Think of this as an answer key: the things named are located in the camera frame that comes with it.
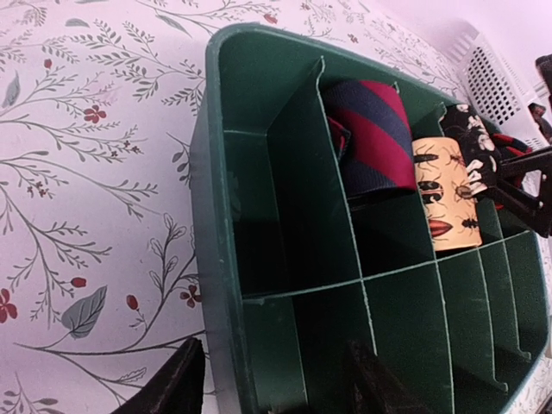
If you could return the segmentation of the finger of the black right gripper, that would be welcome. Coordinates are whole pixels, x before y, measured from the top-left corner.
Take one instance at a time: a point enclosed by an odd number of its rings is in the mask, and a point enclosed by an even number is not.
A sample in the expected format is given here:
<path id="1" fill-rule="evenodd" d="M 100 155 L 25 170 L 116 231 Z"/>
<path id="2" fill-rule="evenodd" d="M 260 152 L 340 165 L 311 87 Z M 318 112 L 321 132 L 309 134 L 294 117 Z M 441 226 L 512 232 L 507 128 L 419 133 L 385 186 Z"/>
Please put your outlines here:
<path id="1" fill-rule="evenodd" d="M 500 180 L 486 191 L 494 202 L 501 204 L 529 228 L 542 237 L 551 235 L 551 184 L 542 182 L 537 196 Z"/>
<path id="2" fill-rule="evenodd" d="M 551 146 L 501 160 L 497 170 L 497 179 L 523 177 L 526 173 L 534 171 L 539 171 L 548 178 L 551 177 Z"/>

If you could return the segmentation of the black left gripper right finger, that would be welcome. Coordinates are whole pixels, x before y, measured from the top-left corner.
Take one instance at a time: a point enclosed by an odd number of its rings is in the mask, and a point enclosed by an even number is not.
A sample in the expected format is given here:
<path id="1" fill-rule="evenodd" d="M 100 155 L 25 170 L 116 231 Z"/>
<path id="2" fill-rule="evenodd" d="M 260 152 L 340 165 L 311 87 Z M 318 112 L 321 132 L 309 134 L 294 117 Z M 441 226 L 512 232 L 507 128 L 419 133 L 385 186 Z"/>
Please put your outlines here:
<path id="1" fill-rule="evenodd" d="M 343 353 L 347 413 L 422 413 L 423 404 L 364 342 L 347 342 Z"/>

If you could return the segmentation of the dark green divided organizer box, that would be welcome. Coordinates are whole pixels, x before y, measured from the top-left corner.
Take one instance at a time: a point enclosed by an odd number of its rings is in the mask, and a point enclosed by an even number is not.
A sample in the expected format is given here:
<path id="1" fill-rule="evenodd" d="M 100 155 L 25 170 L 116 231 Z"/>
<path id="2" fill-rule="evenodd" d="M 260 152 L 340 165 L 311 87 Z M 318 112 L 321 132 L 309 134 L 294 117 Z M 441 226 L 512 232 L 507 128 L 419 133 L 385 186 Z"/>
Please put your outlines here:
<path id="1" fill-rule="evenodd" d="M 389 81 L 416 121 L 439 91 L 259 24 L 214 34 L 205 70 L 191 203 L 219 411 L 343 413 L 354 339 L 435 413 L 519 411 L 547 341 L 536 238 L 439 260 L 416 195 L 354 226 L 320 96 L 346 78 Z"/>

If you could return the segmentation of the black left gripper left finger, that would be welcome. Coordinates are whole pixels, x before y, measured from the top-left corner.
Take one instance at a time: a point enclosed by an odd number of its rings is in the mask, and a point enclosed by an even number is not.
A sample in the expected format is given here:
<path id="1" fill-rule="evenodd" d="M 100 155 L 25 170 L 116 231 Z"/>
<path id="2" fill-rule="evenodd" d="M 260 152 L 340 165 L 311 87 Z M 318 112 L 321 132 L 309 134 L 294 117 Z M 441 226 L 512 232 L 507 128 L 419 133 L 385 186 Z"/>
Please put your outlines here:
<path id="1" fill-rule="evenodd" d="M 201 413 L 205 352 L 197 338 L 185 340 L 136 395 L 113 414 Z"/>

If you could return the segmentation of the red black striped tie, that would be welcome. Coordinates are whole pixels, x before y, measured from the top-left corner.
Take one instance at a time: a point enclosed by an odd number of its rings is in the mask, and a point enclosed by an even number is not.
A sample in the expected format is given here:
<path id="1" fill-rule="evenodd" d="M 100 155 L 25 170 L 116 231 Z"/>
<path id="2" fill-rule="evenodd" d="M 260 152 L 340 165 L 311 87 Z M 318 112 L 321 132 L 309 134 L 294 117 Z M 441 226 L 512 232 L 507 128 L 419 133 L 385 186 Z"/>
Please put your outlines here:
<path id="1" fill-rule="evenodd" d="M 493 133 L 491 139 L 499 151 L 501 160 L 516 158 L 532 152 L 530 146 L 509 135 Z"/>

